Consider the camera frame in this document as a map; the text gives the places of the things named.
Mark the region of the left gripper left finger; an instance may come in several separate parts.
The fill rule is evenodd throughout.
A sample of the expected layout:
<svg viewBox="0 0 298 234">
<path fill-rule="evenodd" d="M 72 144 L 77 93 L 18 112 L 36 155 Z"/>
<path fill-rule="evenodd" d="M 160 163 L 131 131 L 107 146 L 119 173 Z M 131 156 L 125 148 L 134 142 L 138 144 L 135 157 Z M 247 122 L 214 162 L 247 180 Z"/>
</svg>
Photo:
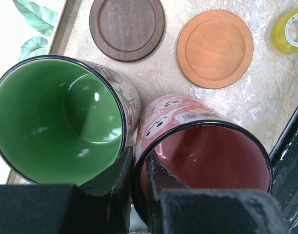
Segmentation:
<svg viewBox="0 0 298 234">
<path fill-rule="evenodd" d="M 0 234 L 126 234 L 134 150 L 81 186 L 0 185 Z"/>
</svg>

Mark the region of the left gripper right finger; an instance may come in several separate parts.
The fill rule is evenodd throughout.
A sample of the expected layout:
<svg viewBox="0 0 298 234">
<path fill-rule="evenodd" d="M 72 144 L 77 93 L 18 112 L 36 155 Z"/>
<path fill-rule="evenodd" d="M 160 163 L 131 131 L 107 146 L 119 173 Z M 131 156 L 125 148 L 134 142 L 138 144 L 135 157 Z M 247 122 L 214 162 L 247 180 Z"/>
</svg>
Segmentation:
<svg viewBox="0 0 298 234">
<path fill-rule="evenodd" d="M 192 189 L 151 153 L 146 160 L 148 232 L 287 234 L 275 199 L 252 189 Z"/>
</svg>

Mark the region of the red pink mug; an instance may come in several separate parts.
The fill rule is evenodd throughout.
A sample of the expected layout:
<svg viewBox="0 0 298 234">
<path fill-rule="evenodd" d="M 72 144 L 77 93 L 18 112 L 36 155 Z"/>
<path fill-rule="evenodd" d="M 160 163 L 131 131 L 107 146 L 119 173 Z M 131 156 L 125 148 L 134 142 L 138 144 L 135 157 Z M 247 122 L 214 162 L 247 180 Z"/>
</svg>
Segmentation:
<svg viewBox="0 0 298 234">
<path fill-rule="evenodd" d="M 254 135 L 192 96 L 165 95 L 146 107 L 138 125 L 132 200 L 143 221 L 151 153 L 194 189 L 272 188 L 269 155 Z"/>
</svg>

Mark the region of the green floral mug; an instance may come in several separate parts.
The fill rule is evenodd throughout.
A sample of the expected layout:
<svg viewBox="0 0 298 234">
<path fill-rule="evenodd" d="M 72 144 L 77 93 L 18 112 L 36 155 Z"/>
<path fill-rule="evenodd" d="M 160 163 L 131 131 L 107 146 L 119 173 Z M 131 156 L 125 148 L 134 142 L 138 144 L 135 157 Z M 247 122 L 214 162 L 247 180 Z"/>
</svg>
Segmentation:
<svg viewBox="0 0 298 234">
<path fill-rule="evenodd" d="M 0 78 L 0 156 L 34 184 L 70 183 L 91 195 L 126 149 L 141 112 L 125 75 L 65 56 L 25 59 Z"/>
</svg>

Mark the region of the light wood coaster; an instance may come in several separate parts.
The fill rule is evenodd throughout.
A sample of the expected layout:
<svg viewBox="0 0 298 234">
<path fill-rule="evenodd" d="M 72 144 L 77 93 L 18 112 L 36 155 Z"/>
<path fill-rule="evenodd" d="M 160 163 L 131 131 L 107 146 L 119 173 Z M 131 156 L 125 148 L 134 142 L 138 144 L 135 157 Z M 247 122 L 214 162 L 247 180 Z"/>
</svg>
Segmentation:
<svg viewBox="0 0 298 234">
<path fill-rule="evenodd" d="M 220 89 L 244 75 L 253 51 L 252 34 L 239 16 L 225 10 L 209 10 L 184 26 L 177 43 L 177 60 L 190 82 Z"/>
</svg>

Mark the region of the floral serving tray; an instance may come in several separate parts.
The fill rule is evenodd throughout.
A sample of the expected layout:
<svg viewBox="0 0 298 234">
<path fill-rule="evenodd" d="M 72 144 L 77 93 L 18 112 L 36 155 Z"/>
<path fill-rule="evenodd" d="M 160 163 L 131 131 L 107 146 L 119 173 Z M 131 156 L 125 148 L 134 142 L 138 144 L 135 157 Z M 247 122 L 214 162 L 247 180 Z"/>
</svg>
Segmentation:
<svg viewBox="0 0 298 234">
<path fill-rule="evenodd" d="M 10 63 L 49 53 L 65 0 L 0 0 L 0 59 Z"/>
</svg>

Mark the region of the dark wood coaster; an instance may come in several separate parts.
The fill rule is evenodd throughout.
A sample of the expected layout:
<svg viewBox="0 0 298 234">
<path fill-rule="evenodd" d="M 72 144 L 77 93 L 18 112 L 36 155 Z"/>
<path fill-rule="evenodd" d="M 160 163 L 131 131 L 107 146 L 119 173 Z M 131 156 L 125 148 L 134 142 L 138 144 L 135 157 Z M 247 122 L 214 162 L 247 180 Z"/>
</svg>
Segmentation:
<svg viewBox="0 0 298 234">
<path fill-rule="evenodd" d="M 95 0 L 89 27 L 96 46 L 108 57 L 137 61 L 160 43 L 165 14 L 159 0 Z"/>
</svg>

